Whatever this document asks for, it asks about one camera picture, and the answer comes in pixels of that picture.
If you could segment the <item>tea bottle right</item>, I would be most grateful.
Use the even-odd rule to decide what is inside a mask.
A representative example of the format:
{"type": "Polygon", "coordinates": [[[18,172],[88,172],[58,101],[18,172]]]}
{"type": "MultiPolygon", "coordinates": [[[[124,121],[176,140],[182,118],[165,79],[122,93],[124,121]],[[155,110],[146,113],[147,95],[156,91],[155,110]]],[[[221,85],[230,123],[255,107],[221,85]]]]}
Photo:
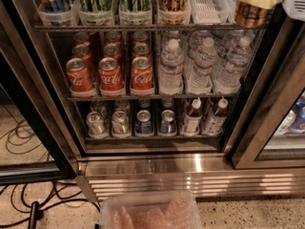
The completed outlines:
{"type": "Polygon", "coordinates": [[[228,100],[224,97],[210,98],[208,110],[203,121],[203,135],[217,136],[228,117],[228,100]]]}

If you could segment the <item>tea bottle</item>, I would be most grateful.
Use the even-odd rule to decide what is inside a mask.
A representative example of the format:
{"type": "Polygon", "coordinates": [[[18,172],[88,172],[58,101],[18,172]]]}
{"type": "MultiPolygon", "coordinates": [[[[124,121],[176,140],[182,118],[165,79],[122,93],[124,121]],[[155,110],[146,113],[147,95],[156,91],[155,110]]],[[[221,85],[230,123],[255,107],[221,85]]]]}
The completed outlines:
{"type": "Polygon", "coordinates": [[[228,117],[228,100],[224,97],[210,98],[208,110],[203,121],[203,135],[217,136],[228,117]]]}
{"type": "Polygon", "coordinates": [[[201,117],[201,100],[199,98],[195,98],[185,109],[181,129],[182,134],[187,136],[196,135],[199,130],[201,117]]]}

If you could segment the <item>water bottle front left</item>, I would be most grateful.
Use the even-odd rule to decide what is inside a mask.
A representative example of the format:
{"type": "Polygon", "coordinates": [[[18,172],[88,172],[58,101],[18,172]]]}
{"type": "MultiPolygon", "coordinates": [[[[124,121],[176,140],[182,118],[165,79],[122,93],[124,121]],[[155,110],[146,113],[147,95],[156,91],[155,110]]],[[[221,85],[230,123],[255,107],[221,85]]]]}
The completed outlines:
{"type": "Polygon", "coordinates": [[[173,95],[182,92],[183,65],[182,48],[176,39],[170,39],[160,55],[158,83],[161,94],[173,95]]]}

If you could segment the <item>green can right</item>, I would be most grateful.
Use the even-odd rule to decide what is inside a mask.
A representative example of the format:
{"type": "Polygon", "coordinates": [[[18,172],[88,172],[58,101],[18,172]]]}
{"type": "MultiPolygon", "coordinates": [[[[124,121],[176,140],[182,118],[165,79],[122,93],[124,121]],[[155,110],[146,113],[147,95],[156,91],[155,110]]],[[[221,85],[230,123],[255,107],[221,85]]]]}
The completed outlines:
{"type": "Polygon", "coordinates": [[[119,18],[122,25],[148,25],[152,20],[151,0],[120,0],[119,18]]]}

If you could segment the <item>fridge glass door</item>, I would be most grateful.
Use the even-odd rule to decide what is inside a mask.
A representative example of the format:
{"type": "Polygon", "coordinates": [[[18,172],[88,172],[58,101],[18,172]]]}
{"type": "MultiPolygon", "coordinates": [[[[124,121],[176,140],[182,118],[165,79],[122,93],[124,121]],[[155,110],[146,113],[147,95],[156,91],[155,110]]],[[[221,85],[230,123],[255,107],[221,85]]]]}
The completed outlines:
{"type": "Polygon", "coordinates": [[[305,24],[277,6],[244,84],[243,110],[226,143],[235,169],[305,164],[303,135],[275,135],[304,89],[305,24]]]}
{"type": "Polygon", "coordinates": [[[55,87],[67,83],[47,69],[58,70],[58,63],[49,38],[34,28],[35,12],[33,0],[0,0],[0,85],[52,160],[13,160],[0,167],[1,185],[74,178],[79,170],[66,102],[55,87]]]}

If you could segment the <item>red cola can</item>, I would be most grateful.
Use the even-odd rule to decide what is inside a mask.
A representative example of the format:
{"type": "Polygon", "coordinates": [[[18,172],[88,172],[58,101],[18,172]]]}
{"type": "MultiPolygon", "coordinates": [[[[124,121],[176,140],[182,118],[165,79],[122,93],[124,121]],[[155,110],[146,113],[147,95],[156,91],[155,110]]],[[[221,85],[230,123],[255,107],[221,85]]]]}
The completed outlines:
{"type": "Polygon", "coordinates": [[[94,61],[93,61],[93,53],[91,48],[88,45],[85,44],[79,44],[72,48],[71,55],[73,58],[82,58],[86,61],[88,67],[91,70],[91,77],[92,80],[96,80],[96,72],[94,69],[94,61]]]}
{"type": "Polygon", "coordinates": [[[117,60],[119,64],[123,62],[123,50],[119,45],[108,44],[103,48],[104,57],[112,57],[117,60]]]}
{"type": "Polygon", "coordinates": [[[116,92],[123,89],[123,76],[118,61],[112,57],[105,57],[98,65],[100,86],[103,91],[116,92]]]}
{"type": "Polygon", "coordinates": [[[153,65],[149,58],[139,56],[131,65],[131,95],[153,93],[153,65]]]}
{"type": "Polygon", "coordinates": [[[136,44],[132,49],[132,57],[152,57],[152,47],[149,44],[146,43],[139,43],[136,44]]]}
{"type": "Polygon", "coordinates": [[[71,83],[71,94],[77,97],[89,97],[96,94],[92,72],[82,58],[72,58],[66,64],[66,74],[71,83]]]}

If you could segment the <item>silver can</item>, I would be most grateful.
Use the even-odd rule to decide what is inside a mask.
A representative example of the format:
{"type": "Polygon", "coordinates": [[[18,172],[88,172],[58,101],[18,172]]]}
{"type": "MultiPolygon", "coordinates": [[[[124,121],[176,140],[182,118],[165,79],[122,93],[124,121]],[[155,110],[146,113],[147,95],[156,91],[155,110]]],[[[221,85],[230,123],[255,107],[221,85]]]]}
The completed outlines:
{"type": "Polygon", "coordinates": [[[99,112],[90,112],[86,117],[89,128],[89,136],[93,138],[104,138],[107,135],[104,118],[99,112]]]}
{"type": "Polygon", "coordinates": [[[124,111],[112,114],[112,133],[115,136],[128,136],[131,133],[130,121],[124,111]]]}

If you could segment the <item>red cola can front right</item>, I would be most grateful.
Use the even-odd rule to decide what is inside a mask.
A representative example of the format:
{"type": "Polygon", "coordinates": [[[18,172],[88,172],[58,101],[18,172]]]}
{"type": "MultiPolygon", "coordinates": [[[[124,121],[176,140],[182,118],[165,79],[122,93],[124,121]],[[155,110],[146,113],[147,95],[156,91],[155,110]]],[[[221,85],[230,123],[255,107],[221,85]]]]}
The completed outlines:
{"type": "Polygon", "coordinates": [[[131,95],[153,93],[153,65],[149,58],[139,56],[131,65],[131,95]]]}

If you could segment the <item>tea bottle left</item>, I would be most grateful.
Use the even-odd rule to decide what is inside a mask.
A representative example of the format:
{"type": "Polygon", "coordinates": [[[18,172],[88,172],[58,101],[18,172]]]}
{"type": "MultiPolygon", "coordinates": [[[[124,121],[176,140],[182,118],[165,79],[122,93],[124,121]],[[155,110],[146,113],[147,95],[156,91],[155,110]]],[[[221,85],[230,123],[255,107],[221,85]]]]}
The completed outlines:
{"type": "Polygon", "coordinates": [[[181,129],[182,134],[187,136],[196,135],[199,130],[201,117],[201,100],[199,98],[195,98],[185,109],[181,129]]]}

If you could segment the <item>water bottle front right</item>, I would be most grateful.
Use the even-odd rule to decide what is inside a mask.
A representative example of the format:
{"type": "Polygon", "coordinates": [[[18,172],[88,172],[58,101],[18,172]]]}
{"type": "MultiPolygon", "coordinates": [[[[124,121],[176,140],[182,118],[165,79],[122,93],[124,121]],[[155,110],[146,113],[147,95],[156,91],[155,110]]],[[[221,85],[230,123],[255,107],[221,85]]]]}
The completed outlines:
{"type": "Polygon", "coordinates": [[[242,36],[231,42],[224,58],[217,56],[212,75],[215,93],[234,94],[239,90],[240,78],[251,59],[251,42],[248,36],[242,36]]]}

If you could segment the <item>fridge glass door right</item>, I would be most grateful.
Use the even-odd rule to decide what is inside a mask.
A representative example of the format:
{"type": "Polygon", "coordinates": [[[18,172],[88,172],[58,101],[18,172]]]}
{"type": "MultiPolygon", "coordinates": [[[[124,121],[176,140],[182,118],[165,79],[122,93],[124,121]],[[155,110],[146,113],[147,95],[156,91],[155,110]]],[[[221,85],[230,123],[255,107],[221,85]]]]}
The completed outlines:
{"type": "Polygon", "coordinates": [[[305,24],[277,6],[244,84],[243,110],[226,143],[235,169],[305,164],[303,135],[275,135],[304,89],[305,24]]]}

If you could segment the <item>silver can front right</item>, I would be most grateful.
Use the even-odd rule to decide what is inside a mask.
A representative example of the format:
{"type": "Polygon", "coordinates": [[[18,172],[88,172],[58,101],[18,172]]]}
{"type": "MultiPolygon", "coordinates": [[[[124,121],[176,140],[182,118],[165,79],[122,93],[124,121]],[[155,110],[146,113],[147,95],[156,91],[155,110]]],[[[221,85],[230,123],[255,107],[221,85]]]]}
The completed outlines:
{"type": "Polygon", "coordinates": [[[124,111],[112,114],[112,133],[115,136],[128,136],[131,133],[130,121],[124,111]]]}

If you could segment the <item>blue can front left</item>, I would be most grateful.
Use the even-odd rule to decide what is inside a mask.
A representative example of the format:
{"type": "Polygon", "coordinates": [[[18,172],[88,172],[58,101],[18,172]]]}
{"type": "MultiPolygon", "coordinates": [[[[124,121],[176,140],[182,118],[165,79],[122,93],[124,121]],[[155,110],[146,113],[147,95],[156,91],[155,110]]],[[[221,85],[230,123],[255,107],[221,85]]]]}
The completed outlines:
{"type": "Polygon", "coordinates": [[[136,114],[135,132],[139,135],[150,135],[153,132],[152,115],[147,110],[136,114]]]}

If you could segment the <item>red cola can front left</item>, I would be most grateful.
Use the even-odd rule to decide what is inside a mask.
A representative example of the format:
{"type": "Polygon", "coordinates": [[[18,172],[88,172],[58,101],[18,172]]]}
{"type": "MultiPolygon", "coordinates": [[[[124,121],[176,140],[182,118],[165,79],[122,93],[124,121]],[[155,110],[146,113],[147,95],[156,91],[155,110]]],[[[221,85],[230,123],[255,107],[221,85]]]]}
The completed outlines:
{"type": "Polygon", "coordinates": [[[71,83],[71,94],[77,97],[89,97],[96,94],[92,72],[82,58],[72,58],[66,64],[66,74],[71,83]]]}

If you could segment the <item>orange gold can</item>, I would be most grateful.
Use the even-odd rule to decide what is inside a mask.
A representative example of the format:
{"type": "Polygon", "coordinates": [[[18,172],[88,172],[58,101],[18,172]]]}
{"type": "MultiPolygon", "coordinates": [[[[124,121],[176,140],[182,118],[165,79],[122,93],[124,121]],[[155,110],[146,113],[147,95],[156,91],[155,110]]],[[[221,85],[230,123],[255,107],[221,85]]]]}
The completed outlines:
{"type": "Polygon", "coordinates": [[[237,1],[235,5],[234,21],[248,29],[260,27],[267,19],[269,11],[260,7],[237,1]]]}
{"type": "Polygon", "coordinates": [[[182,23],[187,4],[188,0],[158,0],[161,20],[166,24],[182,23]]]}

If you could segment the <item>clear plastic bin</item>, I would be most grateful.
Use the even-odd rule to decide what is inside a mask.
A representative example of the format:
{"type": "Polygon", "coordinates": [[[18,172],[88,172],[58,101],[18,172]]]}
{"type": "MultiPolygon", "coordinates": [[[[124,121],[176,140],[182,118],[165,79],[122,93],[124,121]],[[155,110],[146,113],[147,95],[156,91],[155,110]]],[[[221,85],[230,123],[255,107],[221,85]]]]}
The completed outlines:
{"type": "Polygon", "coordinates": [[[102,202],[100,229],[203,229],[190,191],[140,192],[102,202]]]}

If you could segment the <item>white empty shelf tray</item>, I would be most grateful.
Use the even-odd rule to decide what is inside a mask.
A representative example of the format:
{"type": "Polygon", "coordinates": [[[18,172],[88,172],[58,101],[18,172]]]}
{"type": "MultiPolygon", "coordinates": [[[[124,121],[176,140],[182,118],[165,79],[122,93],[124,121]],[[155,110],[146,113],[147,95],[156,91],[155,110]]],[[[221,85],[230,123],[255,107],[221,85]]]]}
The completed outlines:
{"type": "Polygon", "coordinates": [[[189,0],[195,24],[235,23],[235,0],[189,0]]]}

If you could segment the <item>fridge glass door left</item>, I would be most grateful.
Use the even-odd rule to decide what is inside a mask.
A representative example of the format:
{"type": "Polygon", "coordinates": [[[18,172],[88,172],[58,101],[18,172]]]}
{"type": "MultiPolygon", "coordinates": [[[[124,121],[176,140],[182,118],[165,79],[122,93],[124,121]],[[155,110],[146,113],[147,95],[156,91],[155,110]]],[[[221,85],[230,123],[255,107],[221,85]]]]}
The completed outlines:
{"type": "Polygon", "coordinates": [[[0,0],[0,85],[52,160],[13,160],[0,167],[1,185],[74,178],[79,170],[66,102],[55,87],[67,83],[47,69],[58,70],[58,63],[49,38],[34,28],[35,12],[33,0],[0,0]]]}

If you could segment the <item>steel fridge base grille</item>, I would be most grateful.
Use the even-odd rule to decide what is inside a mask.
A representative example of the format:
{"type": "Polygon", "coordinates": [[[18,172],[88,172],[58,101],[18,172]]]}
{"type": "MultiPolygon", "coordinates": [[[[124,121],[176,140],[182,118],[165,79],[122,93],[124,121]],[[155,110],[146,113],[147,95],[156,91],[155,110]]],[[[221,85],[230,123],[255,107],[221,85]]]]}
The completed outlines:
{"type": "Polygon", "coordinates": [[[85,197],[189,190],[198,198],[302,195],[305,169],[233,168],[220,154],[91,157],[75,178],[85,197]]]}

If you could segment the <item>water bottle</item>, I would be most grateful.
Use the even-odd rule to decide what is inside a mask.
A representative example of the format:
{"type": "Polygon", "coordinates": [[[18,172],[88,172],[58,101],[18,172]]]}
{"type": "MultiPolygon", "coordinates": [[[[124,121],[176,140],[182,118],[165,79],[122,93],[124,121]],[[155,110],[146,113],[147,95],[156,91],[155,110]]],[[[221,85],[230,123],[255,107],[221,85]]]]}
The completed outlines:
{"type": "Polygon", "coordinates": [[[182,48],[176,39],[170,39],[160,55],[158,83],[161,94],[173,95],[182,92],[183,65],[182,48]]]}
{"type": "Polygon", "coordinates": [[[251,59],[251,42],[248,36],[242,36],[231,42],[224,58],[217,56],[212,75],[215,93],[234,94],[239,90],[240,78],[251,59]]]}
{"type": "Polygon", "coordinates": [[[193,67],[188,79],[188,92],[190,94],[203,94],[207,91],[215,56],[214,40],[207,37],[195,53],[193,67]]]}

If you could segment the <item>blue can front right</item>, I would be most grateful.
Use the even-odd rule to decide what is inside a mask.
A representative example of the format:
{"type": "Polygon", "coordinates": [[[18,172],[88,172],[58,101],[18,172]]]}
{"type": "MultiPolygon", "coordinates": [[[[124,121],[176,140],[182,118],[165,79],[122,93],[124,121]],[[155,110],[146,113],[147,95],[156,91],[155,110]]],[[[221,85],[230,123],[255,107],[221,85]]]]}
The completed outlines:
{"type": "Polygon", "coordinates": [[[164,110],[160,116],[158,132],[163,136],[173,136],[176,134],[176,117],[172,110],[164,110]]]}

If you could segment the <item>red cola can middle right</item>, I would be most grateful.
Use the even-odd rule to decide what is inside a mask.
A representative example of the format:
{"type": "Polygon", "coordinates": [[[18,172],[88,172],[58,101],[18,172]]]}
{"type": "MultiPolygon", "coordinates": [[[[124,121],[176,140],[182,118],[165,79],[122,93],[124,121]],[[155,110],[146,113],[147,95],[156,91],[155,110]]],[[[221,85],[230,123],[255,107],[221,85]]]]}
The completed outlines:
{"type": "Polygon", "coordinates": [[[152,47],[149,44],[146,43],[139,43],[136,44],[132,49],[132,57],[152,57],[152,47]]]}

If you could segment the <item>blue red can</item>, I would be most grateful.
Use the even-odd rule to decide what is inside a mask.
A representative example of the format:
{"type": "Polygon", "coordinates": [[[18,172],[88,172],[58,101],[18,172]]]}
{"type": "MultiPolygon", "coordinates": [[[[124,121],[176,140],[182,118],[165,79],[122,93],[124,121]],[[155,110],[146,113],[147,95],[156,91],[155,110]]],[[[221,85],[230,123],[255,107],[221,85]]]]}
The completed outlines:
{"type": "Polygon", "coordinates": [[[67,27],[77,24],[76,0],[40,0],[38,14],[45,26],[67,27]]]}

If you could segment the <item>silver can front left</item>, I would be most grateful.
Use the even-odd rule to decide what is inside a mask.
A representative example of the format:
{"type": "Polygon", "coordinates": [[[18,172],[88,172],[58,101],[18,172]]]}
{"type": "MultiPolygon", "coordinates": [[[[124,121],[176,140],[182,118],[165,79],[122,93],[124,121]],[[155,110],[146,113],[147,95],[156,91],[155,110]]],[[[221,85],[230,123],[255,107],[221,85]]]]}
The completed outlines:
{"type": "Polygon", "coordinates": [[[89,136],[93,138],[104,138],[107,135],[104,118],[99,112],[90,112],[86,117],[89,128],[89,136]]]}

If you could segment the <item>red cola can middle left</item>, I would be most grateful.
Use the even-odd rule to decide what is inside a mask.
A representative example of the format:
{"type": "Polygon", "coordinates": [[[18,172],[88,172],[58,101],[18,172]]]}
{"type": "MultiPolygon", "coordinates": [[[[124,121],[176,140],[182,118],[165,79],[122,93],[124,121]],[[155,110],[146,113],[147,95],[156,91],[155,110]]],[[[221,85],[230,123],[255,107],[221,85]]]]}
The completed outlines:
{"type": "Polygon", "coordinates": [[[91,77],[92,80],[96,80],[96,72],[94,69],[94,61],[93,61],[93,53],[91,48],[88,45],[85,44],[79,44],[72,48],[71,55],[73,58],[82,58],[86,61],[88,67],[91,70],[91,77]]]}

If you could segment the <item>red cola can front middle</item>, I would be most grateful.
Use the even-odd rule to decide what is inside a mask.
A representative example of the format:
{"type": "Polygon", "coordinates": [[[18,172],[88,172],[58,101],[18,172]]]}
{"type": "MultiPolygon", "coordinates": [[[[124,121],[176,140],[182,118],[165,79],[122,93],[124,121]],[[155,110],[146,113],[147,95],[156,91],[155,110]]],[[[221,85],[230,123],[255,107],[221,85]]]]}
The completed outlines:
{"type": "Polygon", "coordinates": [[[123,76],[118,61],[112,57],[105,57],[98,65],[100,86],[103,91],[116,92],[123,89],[123,76]]]}

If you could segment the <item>red cola can middle centre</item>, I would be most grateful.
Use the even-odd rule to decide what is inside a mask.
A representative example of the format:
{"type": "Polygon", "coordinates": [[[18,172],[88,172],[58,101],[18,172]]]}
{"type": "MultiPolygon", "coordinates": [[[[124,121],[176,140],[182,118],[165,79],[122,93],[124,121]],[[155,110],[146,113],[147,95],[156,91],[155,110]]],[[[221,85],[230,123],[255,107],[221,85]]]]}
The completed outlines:
{"type": "Polygon", "coordinates": [[[119,64],[123,62],[123,50],[119,45],[108,44],[103,48],[104,57],[112,57],[117,60],[119,64]]]}

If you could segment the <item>water bottle front middle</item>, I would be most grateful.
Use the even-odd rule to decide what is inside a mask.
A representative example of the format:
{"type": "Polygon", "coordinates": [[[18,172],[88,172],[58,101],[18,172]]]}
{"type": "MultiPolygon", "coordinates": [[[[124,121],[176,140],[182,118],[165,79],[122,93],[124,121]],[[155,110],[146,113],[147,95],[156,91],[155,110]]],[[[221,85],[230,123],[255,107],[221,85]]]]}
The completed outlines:
{"type": "Polygon", "coordinates": [[[195,53],[193,67],[188,79],[188,92],[190,94],[203,94],[207,91],[215,56],[214,40],[207,37],[195,53]]]}

